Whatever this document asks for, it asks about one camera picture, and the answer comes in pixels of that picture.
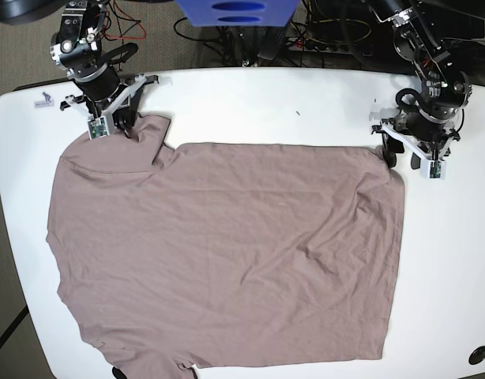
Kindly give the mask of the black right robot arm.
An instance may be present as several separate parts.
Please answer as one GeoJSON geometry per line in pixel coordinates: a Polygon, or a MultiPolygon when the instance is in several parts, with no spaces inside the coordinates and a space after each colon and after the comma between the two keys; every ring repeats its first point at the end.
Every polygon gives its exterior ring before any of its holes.
{"type": "Polygon", "coordinates": [[[26,24],[61,7],[65,9],[59,30],[52,36],[50,54],[81,94],[67,96],[60,109],[78,111],[87,123],[92,140],[118,131],[130,135],[144,87],[157,84],[159,78],[145,74],[134,78],[118,75],[115,67],[135,55],[138,46],[125,43],[103,51],[109,1],[0,1],[0,23],[26,24]]]}

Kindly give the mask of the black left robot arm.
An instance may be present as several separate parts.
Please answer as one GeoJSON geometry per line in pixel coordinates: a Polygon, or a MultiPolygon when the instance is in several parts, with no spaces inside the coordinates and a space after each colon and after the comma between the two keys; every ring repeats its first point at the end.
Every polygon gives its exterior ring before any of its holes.
{"type": "Polygon", "coordinates": [[[461,138],[466,108],[472,94],[468,75],[445,40],[432,31],[416,1],[372,1],[370,8],[394,30],[397,53],[410,62],[421,89],[401,89],[395,96],[398,114],[373,126],[382,135],[383,156],[389,167],[409,149],[412,169],[424,178],[443,179],[450,145],[461,138]]]}

